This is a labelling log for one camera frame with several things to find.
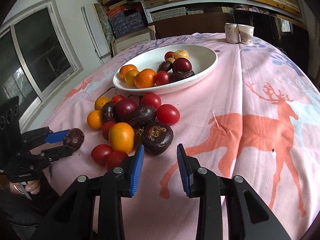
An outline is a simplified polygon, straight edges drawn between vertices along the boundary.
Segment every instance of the pink fabric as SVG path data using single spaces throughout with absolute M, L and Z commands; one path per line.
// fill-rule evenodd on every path
M 198 199 L 183 192 L 175 164 L 179 143 L 217 175 L 242 175 L 290 237 L 300 239 L 320 209 L 320 96 L 288 57 L 258 38 L 249 47 L 226 43 L 224 34 L 195 33 L 145 42 L 118 54 L 73 89 L 45 122 L 53 131 L 78 127 L 85 133 L 80 150 L 53 163 L 52 179 L 45 171 L 50 184 L 62 194 L 77 176 L 92 178 L 106 172 L 90 153 L 107 141 L 88 127 L 87 115 L 101 95 L 129 96 L 112 84 L 121 65 L 145 51 L 173 44 L 211 48 L 218 63 L 198 84 L 161 95 L 162 103 L 175 105 L 181 118 L 172 126 L 170 147 L 159 156 L 146 155 L 135 197 L 123 199 L 126 239 L 195 239 Z M 227 239 L 224 202 L 223 216 Z

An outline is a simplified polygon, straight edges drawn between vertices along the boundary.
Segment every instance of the orange deer print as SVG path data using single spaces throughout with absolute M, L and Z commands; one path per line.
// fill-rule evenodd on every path
M 62 100 L 61 104 L 64 103 L 68 98 L 71 98 L 73 95 L 78 93 L 80 90 L 85 89 L 87 87 L 87 85 L 89 85 L 93 81 L 93 78 L 94 77 L 88 77 L 87 79 L 82 81 L 82 84 L 80 87 L 70 90 L 70 92 L 68 94 L 66 94 L 66 96 Z
M 204 152 L 211 152 L 220 147 L 226 147 L 227 151 L 218 163 L 218 168 L 224 177 L 229 178 L 233 161 L 241 154 L 245 147 L 255 147 L 260 151 L 276 152 L 276 172 L 273 176 L 273 186 L 269 208 L 272 210 L 276 198 L 276 189 L 280 181 L 280 174 L 284 163 L 287 165 L 293 181 L 297 187 L 299 197 L 299 210 L 301 216 L 306 215 L 302 201 L 301 187 L 298 171 L 294 166 L 290 150 L 293 147 L 294 129 L 290 122 L 290 116 L 298 119 L 296 113 L 291 109 L 287 101 L 292 102 L 288 95 L 278 90 L 278 94 L 272 86 L 267 83 L 263 86 L 263 92 L 267 98 L 259 95 L 253 89 L 253 83 L 247 83 L 247 87 L 260 99 L 277 105 L 278 120 L 252 114 L 225 114 L 214 116 L 209 120 L 213 123 L 207 140 L 202 144 L 185 149 L 187 155 L 195 156 Z M 168 183 L 178 168 L 175 163 L 160 181 L 160 196 L 169 198 Z

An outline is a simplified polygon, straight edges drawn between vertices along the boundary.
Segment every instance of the white wall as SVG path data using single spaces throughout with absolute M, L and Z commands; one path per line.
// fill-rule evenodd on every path
M 304 0 L 298 0 L 302 18 L 309 32 L 309 67 L 308 75 L 316 78 L 320 64 L 320 24 Z
M 9 20 L 11 17 L 27 7 L 41 1 L 43 0 L 18 0 L 9 12 L 6 20 Z M 31 124 L 29 130 L 41 127 L 58 103 L 62 101 L 64 96 L 83 79 L 88 77 L 94 70 L 101 66 L 101 63 L 94 51 L 94 46 L 81 12 L 81 7 L 83 5 L 96 2 L 97 0 L 56 0 L 64 28 L 67 31 L 71 45 L 73 46 L 84 70 L 65 85 L 57 95 L 47 103 L 46 107 L 39 113 L 36 120 Z

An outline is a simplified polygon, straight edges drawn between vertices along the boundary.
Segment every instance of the picture frame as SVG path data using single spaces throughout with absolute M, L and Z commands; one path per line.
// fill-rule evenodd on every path
M 112 52 L 113 56 L 117 55 L 121 51 L 145 41 L 153 41 L 156 39 L 155 26 L 149 26 L 143 30 L 130 33 L 126 36 L 123 36 L 119 39 L 112 41 Z

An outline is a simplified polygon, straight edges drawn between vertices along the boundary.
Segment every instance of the white window frame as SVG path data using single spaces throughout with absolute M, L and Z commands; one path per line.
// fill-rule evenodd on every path
M 56 78 L 43 92 L 41 92 L 35 80 L 33 79 L 26 62 L 24 61 L 20 47 L 18 45 L 17 37 L 15 35 L 14 25 L 20 22 L 21 20 L 25 19 L 26 17 L 45 8 L 48 9 L 54 31 L 57 35 L 63 52 L 65 53 L 67 60 L 71 65 L 72 70 L 70 70 L 70 68 L 66 70 L 62 75 Z M 62 86 L 65 85 L 71 78 L 74 78 L 76 75 L 78 75 L 83 70 L 83 67 L 71 45 L 68 34 L 63 26 L 55 0 L 44 0 L 39 3 L 36 3 L 35 5 L 26 8 L 25 10 L 16 14 L 9 20 L 5 21 L 0 27 L 0 37 L 6 34 L 9 30 L 12 34 L 14 47 L 17 52 L 20 64 L 29 82 L 31 83 L 31 86 L 38 95 L 38 97 L 33 101 L 33 103 L 31 103 L 31 105 L 27 108 L 27 110 L 19 120 L 20 127 L 23 130 L 23 128 L 28 125 L 28 121 L 30 121 L 31 117 L 37 112 L 37 110 L 41 106 L 45 105 L 48 102 L 48 100 L 52 97 L 52 95 L 57 90 L 60 90 Z

